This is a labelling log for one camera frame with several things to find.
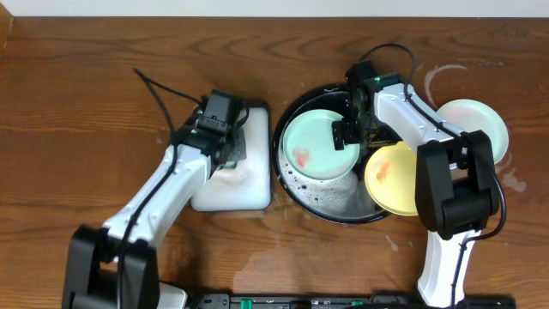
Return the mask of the mint plate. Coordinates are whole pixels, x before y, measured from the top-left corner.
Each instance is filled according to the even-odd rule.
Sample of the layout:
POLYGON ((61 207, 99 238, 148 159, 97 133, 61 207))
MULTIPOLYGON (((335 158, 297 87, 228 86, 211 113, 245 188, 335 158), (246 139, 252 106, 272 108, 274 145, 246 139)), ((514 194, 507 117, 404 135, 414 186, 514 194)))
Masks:
POLYGON ((350 171, 356 164, 358 144, 336 150, 332 123, 343 116, 337 112, 316 109, 299 114, 284 131, 283 152, 299 173, 315 180, 331 180, 350 171))
POLYGON ((437 114, 467 132, 482 130, 492 143, 494 162, 506 155, 510 139, 503 119, 488 105, 470 99, 452 100, 437 110, 437 114))

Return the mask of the mint plate top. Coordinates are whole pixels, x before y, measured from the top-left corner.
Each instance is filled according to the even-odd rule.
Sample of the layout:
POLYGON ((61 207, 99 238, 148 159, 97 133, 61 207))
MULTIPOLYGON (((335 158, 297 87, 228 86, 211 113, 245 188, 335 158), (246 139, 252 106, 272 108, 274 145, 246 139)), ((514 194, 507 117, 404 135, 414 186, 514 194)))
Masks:
POLYGON ((316 109, 299 114, 284 131, 283 152, 299 173, 315 180, 331 180, 350 171, 356 164, 358 144, 336 150, 332 123, 343 116, 337 112, 316 109))

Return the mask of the black rectangular soapy water tray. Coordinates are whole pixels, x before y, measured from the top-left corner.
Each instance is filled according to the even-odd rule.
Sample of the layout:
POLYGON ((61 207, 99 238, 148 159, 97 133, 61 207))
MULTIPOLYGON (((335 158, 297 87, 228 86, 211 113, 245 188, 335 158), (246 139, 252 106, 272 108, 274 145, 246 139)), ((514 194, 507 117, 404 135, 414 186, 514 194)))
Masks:
POLYGON ((240 118, 244 124, 236 133, 232 158, 190 200, 196 211, 260 210, 270 204, 268 108, 251 106, 240 118))

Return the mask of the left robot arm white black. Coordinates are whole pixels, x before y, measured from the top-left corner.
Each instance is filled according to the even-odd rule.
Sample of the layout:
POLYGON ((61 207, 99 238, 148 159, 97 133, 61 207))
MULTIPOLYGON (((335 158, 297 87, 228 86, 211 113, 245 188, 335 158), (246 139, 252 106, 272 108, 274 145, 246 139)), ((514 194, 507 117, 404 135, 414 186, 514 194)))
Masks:
POLYGON ((244 130, 188 125, 172 134, 153 175, 101 228, 80 225, 69 241, 64 308, 183 308, 188 294, 159 279, 157 248, 185 204, 217 167, 245 159, 244 130))

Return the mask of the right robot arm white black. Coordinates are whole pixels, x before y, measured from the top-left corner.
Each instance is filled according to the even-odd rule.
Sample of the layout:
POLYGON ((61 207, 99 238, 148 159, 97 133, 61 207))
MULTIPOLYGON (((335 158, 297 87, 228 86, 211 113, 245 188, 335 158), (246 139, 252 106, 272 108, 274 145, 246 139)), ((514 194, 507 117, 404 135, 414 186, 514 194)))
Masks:
POLYGON ((425 267, 418 282, 430 307, 454 308, 463 299, 468 250, 497 235, 488 219, 506 219, 506 201, 495 173, 492 143, 480 130, 466 132, 438 116, 399 73, 379 75, 361 60, 346 73, 349 101, 332 124, 334 148, 365 144, 372 118, 391 129, 415 154, 414 202, 429 232, 425 267))

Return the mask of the round black tray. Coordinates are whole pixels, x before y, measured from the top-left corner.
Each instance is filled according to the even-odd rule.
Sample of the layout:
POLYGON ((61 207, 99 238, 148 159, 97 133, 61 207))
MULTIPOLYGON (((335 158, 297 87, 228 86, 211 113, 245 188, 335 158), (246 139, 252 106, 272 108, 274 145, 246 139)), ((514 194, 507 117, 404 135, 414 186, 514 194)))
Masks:
POLYGON ((334 180, 314 180, 301 175, 284 155, 283 134, 299 114, 315 109, 344 113, 347 85, 332 83, 306 92, 283 113, 271 139, 271 159, 276 178, 287 195, 309 213, 341 224, 366 224, 390 215, 371 198, 365 186, 365 167, 378 148, 362 146, 358 161, 346 174, 334 180))

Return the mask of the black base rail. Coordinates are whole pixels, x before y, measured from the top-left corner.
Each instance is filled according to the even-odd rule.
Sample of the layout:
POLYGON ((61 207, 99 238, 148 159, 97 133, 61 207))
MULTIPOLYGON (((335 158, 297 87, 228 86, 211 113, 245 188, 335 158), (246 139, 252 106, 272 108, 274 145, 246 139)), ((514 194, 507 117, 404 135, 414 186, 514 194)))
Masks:
POLYGON ((365 297, 258 296, 196 294, 184 309, 427 309, 407 294, 373 294, 365 297))

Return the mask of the yellow plate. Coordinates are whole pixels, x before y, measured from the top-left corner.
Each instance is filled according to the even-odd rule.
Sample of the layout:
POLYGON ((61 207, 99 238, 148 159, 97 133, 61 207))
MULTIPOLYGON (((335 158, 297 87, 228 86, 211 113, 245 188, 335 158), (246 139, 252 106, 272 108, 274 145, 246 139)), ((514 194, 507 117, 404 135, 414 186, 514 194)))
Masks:
POLYGON ((404 142, 382 147, 365 167, 365 187, 372 200, 395 215, 417 216, 416 154, 404 142))

